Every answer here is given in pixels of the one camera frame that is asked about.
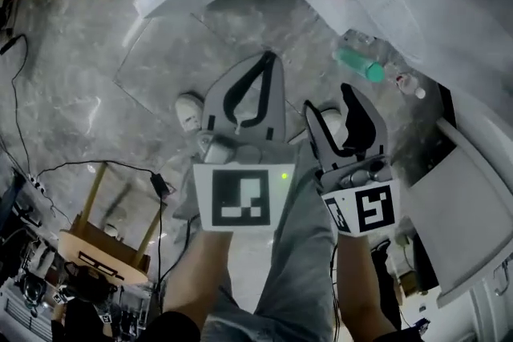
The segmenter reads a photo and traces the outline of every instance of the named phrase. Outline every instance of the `white shoe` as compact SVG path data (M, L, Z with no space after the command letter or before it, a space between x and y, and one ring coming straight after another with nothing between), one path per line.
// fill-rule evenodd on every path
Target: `white shoe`
M340 111L334 108L330 108L328 110L324 110L321 112L321 116L326 122L326 126L328 127L329 132L334 137L336 133L340 130L340 127L342 125L342 122L344 119L342 118L342 115L340 114ZM296 137L289 140L289 144L297 144L301 140L304 140L308 137L308 131L303 130L301 133L299 133Z
M203 102L194 95L179 95L175 103L176 115L185 133L190 134L201 129Z
M103 232L105 232L107 235L111 236L112 238L118 238L118 228L116 228L112 224L107 224L105 228L103 229Z

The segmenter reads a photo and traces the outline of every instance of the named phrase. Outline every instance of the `green bottle cap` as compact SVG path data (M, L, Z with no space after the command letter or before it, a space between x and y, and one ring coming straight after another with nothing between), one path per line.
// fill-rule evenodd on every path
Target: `green bottle cap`
M381 82L385 78L383 67L377 62L372 63L366 71L366 77L371 82Z

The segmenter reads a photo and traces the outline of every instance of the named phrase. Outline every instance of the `stool leg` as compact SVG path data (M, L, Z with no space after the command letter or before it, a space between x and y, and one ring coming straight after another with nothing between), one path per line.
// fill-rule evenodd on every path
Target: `stool leg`
M83 229L86 227L86 223L89 220L89 215L91 213L91 209L93 208L93 203L95 202L96 193L98 192L99 185L102 182L103 175L105 174L105 170L107 169L107 163L102 163L96 173L95 181L93 182L93 186L91 187L91 191L89 191L89 196L87 197L86 205L84 205L82 214L80 214L79 223L76 229L76 235L80 235L83 232Z
M162 212L164 212L165 205L162 205ZM146 251L147 245L150 242L151 237L153 236L153 232L155 232L155 229L160 223L160 209L155 214L155 217L153 218L153 221L150 224L150 227L146 231L146 235L144 236L143 240L141 241L141 244L139 245L139 249L137 250L137 254L135 254L134 259L131 262L132 267L137 268L139 266L139 263L141 262L141 259L144 256L144 252Z

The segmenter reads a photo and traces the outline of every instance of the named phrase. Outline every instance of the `sneaker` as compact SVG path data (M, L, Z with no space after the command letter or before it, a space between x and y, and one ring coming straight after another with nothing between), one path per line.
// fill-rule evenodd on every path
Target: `sneaker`
M329 132L334 137L336 133L340 130L342 122L344 119L340 114L340 111L334 108L330 108L328 110L324 110L321 112L322 118L326 122L326 126L328 127ZM308 131L303 130L296 137L289 140L289 144L297 144L301 140L308 138Z
M201 129L203 102L189 93L179 95L175 103L176 115L184 132L194 133Z

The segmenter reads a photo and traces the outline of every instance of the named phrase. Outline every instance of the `power cord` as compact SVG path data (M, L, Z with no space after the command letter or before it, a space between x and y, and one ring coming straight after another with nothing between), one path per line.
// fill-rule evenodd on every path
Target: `power cord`
M404 323L405 323L406 325L408 325L408 328L411 328L411 325L410 325L410 324L408 324L408 322L406 321L406 318L405 318L405 317L404 317L404 315L402 314L402 309L401 309L401 307L399 307L399 312L401 313L401 317L402 317L402 320L404 320Z
M337 294L335 293L335 288L333 287L337 282L333 282L333 269L335 265L335 255L337 253L338 245L335 244L335 247L333 248L333 253L331 254L331 261L329 262L329 278L331 279L331 291L333 293L333 311L335 314L335 332L333 333L333 342L336 342L338 340L338 337L340 335L340 327L341 327L341 320L338 316L338 298Z
M60 210L60 209L59 209L59 208L54 204L54 200L53 200L53 199L51 199L49 196L47 196L44 192L42 192L42 193L41 193L41 195L50 201L50 203L51 203L50 211L51 211L52 215L54 216L54 218L56 218L56 217L57 217L57 216L55 215L55 211L54 211L54 210L57 210L57 212L58 212L60 215L63 215L63 216L64 216L64 218L66 218L66 219L67 219L67 222L68 222L70 225L72 225L72 224L71 224L70 219L68 218L68 216L67 216L63 211L61 211L61 210Z
M36 175L36 179L38 179L41 175L43 175L43 174L45 174L45 173L47 173L49 171L55 171L55 170L58 170L59 168L65 167L65 166L75 166L75 165L88 164L88 163L93 163L93 164L100 164L100 163L117 164L117 165L122 166L122 167L131 168L132 170L145 171L145 172L149 172L151 175L156 175L152 170L149 170L148 168L131 166L130 164L122 163L122 162L114 160L114 159L88 159L88 160L85 160L85 161L66 161L65 163L59 164L57 167L45 168L44 170L39 172L39 174Z
M35 187L38 189L38 191L41 192L42 196L50 201L50 203L51 203L50 211L51 211L52 215L54 217L56 217L55 211L57 211L59 214L63 215L67 219L68 223L71 225L71 221L68 218L68 216L62 210L60 210L57 206L55 206L54 201L49 196L47 196L45 194L44 188L41 187L41 184L39 182L37 182L37 179L41 175L43 175L44 173L46 173L48 171L55 171L55 170L58 170L59 168L64 167L66 165L76 165L76 164L86 164L86 163L114 163L114 164L117 164L117 165L120 165L120 166L123 166L123 167L131 168L133 170L149 172L151 174L151 181L154 183L153 179L156 177L156 175L155 175L155 173L153 171L151 171L151 170L149 170L147 168L131 166L129 164L121 163L120 161L116 161L116 160L88 160L88 161L75 161L75 162L68 161L68 162L65 162L63 164L58 165L57 167L44 169L35 178L32 177L32 170L30 168L30 156L29 156L28 150L26 149L25 139L23 138L22 129L19 126L19 121L18 121L18 92L16 90L16 85L14 84L14 82L16 81L16 79L18 78L20 73L22 72L23 68L25 67L26 61L28 59L28 55L29 55L29 41L28 41L27 36L25 34L19 34L18 36L13 37L2 48L0 48L0 55L4 55L8 50L10 50L10 48L13 47L14 44L16 44L16 42L20 38L22 38L25 41L25 55L23 57L22 65L20 66L20 68L18 69L18 71L16 72L14 77L10 80L10 84L13 87L13 92L14 92L14 119L15 119L15 122L16 122L16 127L18 128L19 138L22 141L23 150L25 151L26 166L27 166L27 170L28 170L28 175L25 173L25 171L20 166L18 161L16 161L14 156L7 150L7 145L6 145L4 139L2 138L1 135L0 135L0 142L2 144L2 149L5 151L5 153L10 158L10 160L13 162L13 164L15 164L16 167L18 167L19 171L22 173L22 175L25 177L25 179L30 180L33 184L35 184Z
M22 130L21 130L20 126L19 126L19 121L18 121L18 93L16 91L16 86L14 85L14 81L18 78L19 74L22 72L23 68L26 65L26 60L28 59L28 56L29 56L29 41L28 41L28 38L24 34L19 34L18 36L12 38L9 42L7 42L0 49L0 56L3 56L12 46L14 46L14 44L16 44L16 42L20 38L22 38L25 41L25 55L23 57L22 65L20 66L20 68L18 69L18 71L16 72L14 77L10 80L10 84L13 87L13 92L14 92L14 119L16 120L16 127L18 128L19 138L22 140L23 149L25 150L26 166L28 168L28 172L29 172L29 175L30 175L29 152L26 149L25 139L23 138Z
M158 301L159 301L159 308L160 308L160 313L162 313L163 311L163 299L162 299L162 296L161 296L161 287L162 287L162 283L164 281L164 279L166 278L166 276L169 274L169 272L171 272L173 270L174 267L176 267L176 265L178 265L178 263L182 260L182 257L184 256L185 252L187 251L188 249L188 246L189 246L189 242L191 240L191 227L192 227L192 223L200 216L200 214L196 214L194 215L191 219L188 219L187 221L187 231L185 232L185 244L184 244L184 248L182 249L182 252L178 255L178 258L176 259L175 263L163 274L163 275L160 275L160 239L162 237L162 230L160 230L160 236L159 236L159 279L157 281L157 285L155 287L155 290L157 292L157 298L158 298ZM160 213L160 226L162 227L162 212Z
M408 268L411 269L413 272L415 272L415 269L411 266L410 261L408 260L408 257L406 256L406 247L402 247L402 253L404 254L404 260L406 261L406 265L408 265Z
M163 206L163 200L162 197L160 198L160 208L159 208L159 245L157 248L157 252L159 254L159 273L157 278L159 278L159 282L157 283L157 296L159 297L159 308L160 308L160 314L162 314L162 298L160 298L160 269L162 268L162 256L160 253L160 247L162 244L162 206Z

